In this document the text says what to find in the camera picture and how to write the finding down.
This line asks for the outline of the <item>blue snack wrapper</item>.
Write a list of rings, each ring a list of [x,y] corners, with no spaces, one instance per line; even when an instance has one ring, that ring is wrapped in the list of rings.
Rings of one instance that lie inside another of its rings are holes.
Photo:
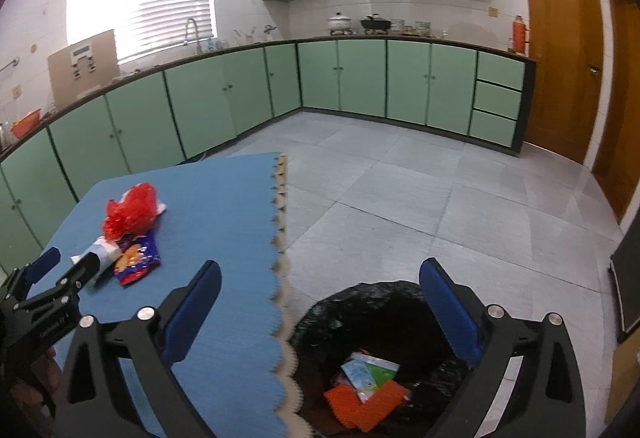
[[[120,286],[128,286],[143,279],[159,264],[160,252],[155,236],[148,232],[124,242],[122,254],[115,261],[114,276]]]

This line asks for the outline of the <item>white green plastic pouch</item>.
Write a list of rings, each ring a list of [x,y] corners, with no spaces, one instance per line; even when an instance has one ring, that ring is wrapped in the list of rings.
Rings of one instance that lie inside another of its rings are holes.
[[[373,357],[371,354],[353,352],[342,364],[341,370],[354,388],[358,399],[366,402],[396,376],[399,364]]]

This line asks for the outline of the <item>orange foam fruit net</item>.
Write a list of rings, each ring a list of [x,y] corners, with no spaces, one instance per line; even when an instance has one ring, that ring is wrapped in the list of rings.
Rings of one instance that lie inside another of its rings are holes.
[[[389,380],[362,402],[354,388],[341,384],[324,393],[333,415],[343,426],[370,432],[408,398],[409,390]]]

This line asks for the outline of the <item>black trash bin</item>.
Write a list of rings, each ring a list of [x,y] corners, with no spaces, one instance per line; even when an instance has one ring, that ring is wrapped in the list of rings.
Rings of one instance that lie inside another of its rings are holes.
[[[360,283],[316,302],[290,345],[303,392],[298,415],[314,437],[425,437],[474,371],[450,346],[420,286],[407,281]],[[397,364],[394,380],[409,390],[409,399],[370,432],[341,423],[326,400],[326,392],[348,382],[342,365],[355,352]]]

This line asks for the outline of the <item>green lower kitchen cabinets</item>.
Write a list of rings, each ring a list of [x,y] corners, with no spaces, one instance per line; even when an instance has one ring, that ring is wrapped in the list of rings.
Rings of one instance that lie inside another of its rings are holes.
[[[536,65],[462,42],[275,41],[198,55],[89,93],[1,156],[1,267],[36,259],[93,185],[192,161],[299,111],[521,152]]]

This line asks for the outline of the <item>red plastic bag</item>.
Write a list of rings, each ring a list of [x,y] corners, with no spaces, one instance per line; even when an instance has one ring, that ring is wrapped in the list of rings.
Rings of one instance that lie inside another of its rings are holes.
[[[154,225],[166,205],[158,198],[151,183],[142,182],[130,187],[119,201],[110,199],[102,223],[103,236],[119,242],[128,236],[145,235]]]

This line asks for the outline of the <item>blue table mat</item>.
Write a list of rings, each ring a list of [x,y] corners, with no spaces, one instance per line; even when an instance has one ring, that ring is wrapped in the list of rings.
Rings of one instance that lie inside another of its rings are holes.
[[[75,297],[80,319],[57,345],[59,437],[285,437],[277,370],[284,158],[213,158],[93,187],[51,239],[60,263],[43,293],[98,236],[110,199],[139,183],[166,205],[152,236],[160,262]]]

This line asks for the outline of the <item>orange plastic basin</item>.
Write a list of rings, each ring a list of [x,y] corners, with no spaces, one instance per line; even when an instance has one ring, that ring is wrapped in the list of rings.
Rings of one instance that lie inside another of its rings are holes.
[[[12,135],[17,140],[25,138],[32,130],[38,127],[41,120],[40,108],[35,109],[23,118],[15,120],[11,127]]]

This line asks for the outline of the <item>black refrigerator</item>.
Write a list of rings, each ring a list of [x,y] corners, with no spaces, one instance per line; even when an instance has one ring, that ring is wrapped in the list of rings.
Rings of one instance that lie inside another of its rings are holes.
[[[640,317],[640,219],[634,217],[611,257],[620,324],[617,343],[623,343],[638,327]]]

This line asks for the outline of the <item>brown cardboard box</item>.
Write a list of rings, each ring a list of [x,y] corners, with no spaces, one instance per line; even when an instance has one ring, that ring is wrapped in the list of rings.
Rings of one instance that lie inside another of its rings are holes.
[[[120,76],[114,30],[96,34],[48,57],[53,104],[57,111]]]

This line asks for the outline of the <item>brown wooden door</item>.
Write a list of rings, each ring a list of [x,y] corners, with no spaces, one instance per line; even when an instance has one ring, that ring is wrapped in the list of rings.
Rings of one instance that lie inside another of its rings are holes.
[[[535,89],[525,140],[581,164],[601,93],[600,0],[528,0]]]
[[[639,5],[634,0],[610,0],[610,5],[612,88],[593,174],[622,220],[639,184]]]

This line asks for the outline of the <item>chrome sink faucet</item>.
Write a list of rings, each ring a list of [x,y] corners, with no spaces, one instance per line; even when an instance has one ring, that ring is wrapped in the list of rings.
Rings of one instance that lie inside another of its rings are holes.
[[[195,53],[200,55],[203,53],[200,37],[200,28],[195,18],[189,17],[186,20],[186,29],[184,30],[183,44],[187,46],[192,42],[195,46]]]

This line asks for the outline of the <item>orange thermos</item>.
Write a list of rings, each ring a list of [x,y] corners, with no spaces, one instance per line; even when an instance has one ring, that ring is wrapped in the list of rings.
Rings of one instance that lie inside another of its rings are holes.
[[[512,50],[520,55],[527,55],[529,39],[528,28],[521,15],[514,17],[512,22]]]

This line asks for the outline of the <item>black wok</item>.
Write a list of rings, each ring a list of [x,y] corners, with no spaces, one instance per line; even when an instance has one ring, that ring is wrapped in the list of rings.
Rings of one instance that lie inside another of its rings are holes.
[[[365,34],[388,34],[392,27],[392,22],[378,14],[373,14],[360,20],[360,25]]]

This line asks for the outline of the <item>white cooking pot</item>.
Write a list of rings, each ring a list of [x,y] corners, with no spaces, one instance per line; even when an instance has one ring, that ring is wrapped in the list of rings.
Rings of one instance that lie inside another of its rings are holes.
[[[340,12],[328,19],[328,28],[331,36],[351,36],[354,33],[352,20]]]

